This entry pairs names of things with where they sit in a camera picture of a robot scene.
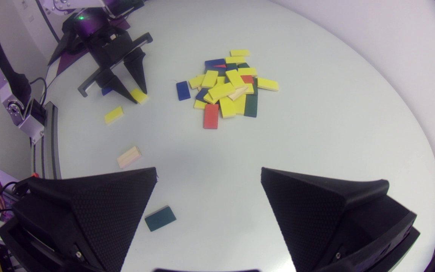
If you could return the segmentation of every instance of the black triangular gripper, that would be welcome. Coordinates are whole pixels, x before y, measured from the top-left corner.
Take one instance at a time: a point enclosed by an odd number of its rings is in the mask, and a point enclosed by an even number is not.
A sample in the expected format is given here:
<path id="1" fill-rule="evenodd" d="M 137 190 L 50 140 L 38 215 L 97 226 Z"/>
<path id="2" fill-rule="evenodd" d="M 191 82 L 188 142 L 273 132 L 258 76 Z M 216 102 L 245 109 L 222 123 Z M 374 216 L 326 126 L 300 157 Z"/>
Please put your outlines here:
<path id="1" fill-rule="evenodd" d="M 132 75 L 134 81 L 139 85 L 144 93 L 147 93 L 147 86 L 145 85 L 145 75 L 143 73 L 142 60 L 145 53 L 141 48 L 135 48 L 132 52 L 128 53 L 124 58 L 124 65 L 128 72 Z"/>
<path id="2" fill-rule="evenodd" d="M 132 97 L 132 95 L 128 92 L 126 87 L 123 85 L 122 81 L 110 70 L 109 68 L 101 71 L 96 77 L 95 81 L 97 82 L 100 88 L 111 88 L 116 91 L 123 97 L 132 101 L 133 103 L 137 103 L 137 101 Z"/>

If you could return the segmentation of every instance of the round white table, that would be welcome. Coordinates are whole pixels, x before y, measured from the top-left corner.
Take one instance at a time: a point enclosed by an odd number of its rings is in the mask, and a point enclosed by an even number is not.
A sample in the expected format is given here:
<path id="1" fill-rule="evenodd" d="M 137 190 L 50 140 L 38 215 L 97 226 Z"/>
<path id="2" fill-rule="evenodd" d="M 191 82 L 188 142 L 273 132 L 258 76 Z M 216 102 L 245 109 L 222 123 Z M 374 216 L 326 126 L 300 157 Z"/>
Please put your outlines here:
<path id="1" fill-rule="evenodd" d="M 150 232 L 142 219 L 122 271 L 295 271 L 261 187 L 261 167 L 387 179 L 389 196 L 416 212 L 421 232 L 394 271 L 428 265 L 435 159 L 406 104 L 358 53 L 266 0 L 151 0 L 128 22 L 132 38 L 154 38 L 142 47 L 146 104 L 115 92 L 102 96 L 96 84 L 83 98 L 76 88 L 97 68 L 89 54 L 55 79 L 47 98 L 59 108 L 62 178 L 122 171 L 116 159 L 134 145 L 143 157 L 125 170 L 157 168 L 144 217 L 169 205 L 177 220 Z M 177 99 L 176 82 L 201 74 L 205 60 L 230 49 L 250 50 L 250 66 L 279 82 L 280 91 L 259 90 L 257 118 L 219 118 L 217 130 L 206 130 L 194 99 Z M 129 90 L 136 87 L 123 64 L 114 72 Z M 105 125 L 103 116 L 120 105 L 124 117 Z"/>

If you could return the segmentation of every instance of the yellow block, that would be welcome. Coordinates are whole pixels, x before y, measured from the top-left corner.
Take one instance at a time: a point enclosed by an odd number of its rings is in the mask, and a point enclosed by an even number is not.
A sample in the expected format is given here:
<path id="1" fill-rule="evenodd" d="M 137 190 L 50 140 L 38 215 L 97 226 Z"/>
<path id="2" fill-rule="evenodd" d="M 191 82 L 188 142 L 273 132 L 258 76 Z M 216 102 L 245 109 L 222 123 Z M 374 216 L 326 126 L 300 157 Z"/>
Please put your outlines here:
<path id="1" fill-rule="evenodd" d="M 258 78 L 258 88 L 264 88 L 265 90 L 270 91 L 279 90 L 278 82 L 269 79 L 262 79 L 261 77 Z"/>
<path id="2" fill-rule="evenodd" d="M 202 80 L 201 86 L 203 88 L 212 88 L 216 84 L 216 80 L 218 79 L 218 71 L 207 70 L 204 79 Z"/>
<path id="3" fill-rule="evenodd" d="M 245 85 L 248 87 L 245 91 L 245 94 L 254 94 L 253 84 L 245 83 Z"/>
<path id="4" fill-rule="evenodd" d="M 233 101 L 236 114 L 245 115 L 246 95 L 241 95 Z"/>
<path id="5" fill-rule="evenodd" d="M 236 115 L 233 100 L 229 97 L 221 98 L 219 100 L 219 107 L 221 108 L 221 115 L 223 118 L 234 117 Z"/>
<path id="6" fill-rule="evenodd" d="M 226 76 L 218 76 L 215 87 L 224 85 L 224 81 L 226 81 Z"/>
<path id="7" fill-rule="evenodd" d="M 121 169 L 124 169 L 140 157 L 142 157 L 142 154 L 140 154 L 140 150 L 136 146 L 134 146 L 130 148 L 126 153 L 123 153 L 119 158 L 117 158 L 117 162 L 119 163 L 119 167 Z"/>
<path id="8" fill-rule="evenodd" d="M 133 91 L 130 92 L 130 95 L 139 102 L 139 104 L 143 104 L 147 101 L 149 98 L 143 91 L 140 91 L 139 89 L 135 88 Z"/>
<path id="9" fill-rule="evenodd" d="M 231 57 L 248 57 L 248 50 L 231 50 Z"/>
<path id="10" fill-rule="evenodd" d="M 202 102 L 199 100 L 196 100 L 194 102 L 194 108 L 199 109 L 199 110 L 204 110 L 206 108 L 207 103 L 206 102 Z"/>
<path id="11" fill-rule="evenodd" d="M 212 100 L 216 100 L 234 93 L 234 87 L 231 83 L 226 83 L 221 86 L 210 88 L 207 93 L 211 95 Z"/>
<path id="12" fill-rule="evenodd" d="M 114 122 L 122 115 L 124 115 L 124 110 L 122 109 L 122 107 L 115 108 L 115 110 L 112 110 L 111 112 L 105 115 L 105 124 L 108 125 L 111 122 Z"/>
<path id="13" fill-rule="evenodd" d="M 203 99 L 206 100 L 207 102 L 213 104 L 213 105 L 216 104 L 216 102 L 219 100 L 219 99 L 215 99 L 215 100 L 212 99 L 209 92 L 206 95 L 204 95 Z"/>
<path id="14" fill-rule="evenodd" d="M 200 74 L 199 76 L 189 79 L 190 88 L 198 88 L 201 86 L 202 81 L 204 80 L 205 74 Z"/>
<path id="15" fill-rule="evenodd" d="M 238 71 L 236 70 L 229 70 L 226 71 L 226 76 L 228 76 L 229 82 L 234 86 L 234 88 L 240 88 L 245 86 L 245 82 L 241 78 L 241 76 L 238 74 Z"/>
<path id="16" fill-rule="evenodd" d="M 241 63 L 245 63 L 245 57 L 225 57 L 224 60 L 226 61 L 226 63 L 236 63 L 236 64 L 241 64 Z"/>
<path id="17" fill-rule="evenodd" d="M 248 86 L 236 88 L 235 92 L 228 95 L 228 97 L 231 98 L 231 100 L 236 100 L 238 97 L 243 95 L 247 89 L 248 89 Z"/>
<path id="18" fill-rule="evenodd" d="M 240 76 L 258 76 L 258 73 L 256 72 L 256 68 L 238 68 L 238 74 Z"/>

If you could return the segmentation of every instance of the green block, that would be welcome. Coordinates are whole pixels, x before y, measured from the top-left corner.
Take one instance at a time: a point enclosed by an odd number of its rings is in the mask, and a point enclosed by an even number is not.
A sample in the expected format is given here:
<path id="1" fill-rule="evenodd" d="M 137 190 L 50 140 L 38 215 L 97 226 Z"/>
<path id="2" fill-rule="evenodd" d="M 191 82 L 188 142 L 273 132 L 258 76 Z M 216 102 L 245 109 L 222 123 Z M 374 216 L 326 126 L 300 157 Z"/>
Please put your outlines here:
<path id="1" fill-rule="evenodd" d="M 245 116 L 256 117 L 258 113 L 258 96 L 248 94 L 246 96 Z"/>
<path id="2" fill-rule="evenodd" d="M 238 65 L 236 63 L 228 63 L 226 64 L 226 71 L 238 69 Z"/>
<path id="3" fill-rule="evenodd" d="M 255 77 L 253 78 L 253 94 L 248 94 L 248 95 L 258 95 L 258 79 L 256 79 Z"/>
<path id="4" fill-rule="evenodd" d="M 247 65 L 246 62 L 244 62 L 242 64 L 238 64 L 238 68 L 249 68 L 249 65 Z"/>
<path id="5" fill-rule="evenodd" d="M 169 206 L 166 206 L 145 218 L 145 222 L 147 223 L 150 231 L 160 229 L 161 227 L 164 227 L 166 224 L 174 222 L 175 220 L 176 217 Z"/>

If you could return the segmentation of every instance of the wooden block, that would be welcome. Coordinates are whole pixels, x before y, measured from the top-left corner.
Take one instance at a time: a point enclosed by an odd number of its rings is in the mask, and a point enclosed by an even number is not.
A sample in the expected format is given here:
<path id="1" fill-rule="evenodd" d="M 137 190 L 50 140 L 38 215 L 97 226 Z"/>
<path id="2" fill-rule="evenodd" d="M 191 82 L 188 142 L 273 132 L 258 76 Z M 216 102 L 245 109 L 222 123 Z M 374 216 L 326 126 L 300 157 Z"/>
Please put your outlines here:
<path id="1" fill-rule="evenodd" d="M 269 79 L 262 79 L 261 77 L 258 78 L 258 88 L 264 88 L 265 90 L 270 91 L 279 90 L 278 82 Z"/>
<path id="2" fill-rule="evenodd" d="M 248 87 L 245 91 L 245 94 L 254 94 L 253 85 L 251 83 L 246 83 L 245 85 Z"/>
<path id="3" fill-rule="evenodd" d="M 145 218 L 145 223 L 149 227 L 150 232 L 164 227 L 166 224 L 174 222 L 176 216 L 171 210 L 171 207 L 166 206 Z"/>
<path id="4" fill-rule="evenodd" d="M 204 95 L 207 94 L 207 90 L 208 88 L 202 88 L 199 93 L 197 93 L 196 95 L 196 100 L 199 100 L 201 102 L 206 102 L 206 100 L 204 100 Z"/>
<path id="5" fill-rule="evenodd" d="M 204 109 L 204 128 L 217 129 L 219 117 L 219 105 L 207 104 Z"/>
<path id="6" fill-rule="evenodd" d="M 238 74 L 237 70 L 226 71 L 226 76 L 229 79 L 229 82 L 234 86 L 234 88 L 240 88 L 245 86 L 245 82 Z"/>
<path id="7" fill-rule="evenodd" d="M 249 51 L 248 50 L 231 50 L 231 57 L 248 57 Z"/>
<path id="8" fill-rule="evenodd" d="M 114 122 L 118 118 L 122 117 L 124 115 L 124 110 L 122 107 L 116 107 L 111 112 L 107 113 L 105 115 L 105 124 L 110 124 L 111 122 Z"/>
<path id="9" fill-rule="evenodd" d="M 258 96 L 246 95 L 246 105 L 244 116 L 256 117 L 258 113 Z"/>
<path id="10" fill-rule="evenodd" d="M 179 82 L 176 84 L 177 96 L 179 101 L 186 100 L 190 98 L 189 87 L 187 86 L 187 81 Z"/>
<path id="11" fill-rule="evenodd" d="M 228 64 L 226 64 L 226 71 L 237 70 L 237 69 L 238 69 L 238 65 L 236 65 L 236 63 L 228 63 Z"/>
<path id="12" fill-rule="evenodd" d="M 221 108 L 221 115 L 223 118 L 236 116 L 233 100 L 229 97 L 223 97 L 219 100 L 219 107 Z"/>
<path id="13" fill-rule="evenodd" d="M 231 83 L 226 83 L 221 86 L 210 88 L 209 91 L 207 91 L 207 93 L 211 95 L 212 100 L 217 100 L 224 96 L 228 96 L 234 92 L 235 92 L 235 88 Z"/>
<path id="14" fill-rule="evenodd" d="M 212 88 L 216 84 L 216 79 L 218 78 L 218 71 L 208 70 L 204 76 L 201 86 L 203 88 Z"/>
<path id="15" fill-rule="evenodd" d="M 238 68 L 249 68 L 249 65 L 245 62 L 242 64 L 238 64 Z"/>
<path id="16" fill-rule="evenodd" d="M 251 84 L 253 84 L 253 76 L 251 76 L 250 74 L 241 76 L 241 79 L 243 79 L 244 83 L 251 83 Z"/>
<path id="17" fill-rule="evenodd" d="M 199 100 L 196 100 L 194 102 L 194 108 L 199 109 L 199 110 L 204 110 L 206 108 L 207 103 L 206 102 L 202 102 Z"/>
<path id="18" fill-rule="evenodd" d="M 218 76 L 216 80 L 216 85 L 214 87 L 224 85 L 225 81 L 226 81 L 226 76 Z"/>
<path id="19" fill-rule="evenodd" d="M 204 95 L 203 100 L 206 101 L 207 103 L 211 103 L 212 105 L 216 104 L 216 102 L 219 101 L 219 99 L 213 99 L 209 94 L 209 92 L 206 95 Z"/>
<path id="20" fill-rule="evenodd" d="M 119 158 L 117 158 L 117 162 L 119 163 L 119 167 L 121 169 L 124 169 L 140 157 L 142 157 L 140 150 L 134 146 L 130 148 L 126 153 L 123 153 Z"/>
<path id="21" fill-rule="evenodd" d="M 207 71 L 217 71 L 218 76 L 224 76 L 226 72 L 226 67 L 206 66 L 205 72 Z"/>
<path id="22" fill-rule="evenodd" d="M 226 64 L 228 63 L 240 64 L 246 62 L 245 57 L 226 57 L 225 60 L 226 60 Z"/>
<path id="23" fill-rule="evenodd" d="M 248 89 L 248 86 L 236 88 L 235 92 L 228 95 L 228 97 L 231 98 L 231 100 L 236 100 L 238 97 L 243 95 L 247 89 Z"/>
<path id="24" fill-rule="evenodd" d="M 253 79 L 253 95 L 258 95 L 258 80 L 256 78 Z"/>
<path id="25" fill-rule="evenodd" d="M 241 95 L 233 101 L 236 114 L 245 115 L 246 96 L 245 94 Z"/>
<path id="26" fill-rule="evenodd" d="M 238 68 L 238 74 L 240 76 L 247 76 L 247 75 L 258 76 L 258 73 L 256 72 L 256 68 L 251 68 L 251 67 L 248 67 L 248 68 Z"/>
<path id="27" fill-rule="evenodd" d="M 143 104 L 149 98 L 143 91 L 135 88 L 130 92 L 130 95 L 137 101 L 139 104 Z"/>
<path id="28" fill-rule="evenodd" d="M 103 88 L 102 89 L 102 95 L 105 96 L 105 95 L 107 95 L 107 93 L 110 93 L 111 91 L 112 91 L 111 88 Z"/>
<path id="29" fill-rule="evenodd" d="M 226 65 L 226 61 L 224 59 L 217 59 L 217 60 L 206 60 L 204 62 L 205 66 L 216 66 L 216 65 Z"/>
<path id="30" fill-rule="evenodd" d="M 201 86 L 202 81 L 204 80 L 205 74 L 200 74 L 199 76 L 189 79 L 190 88 L 198 88 Z"/>

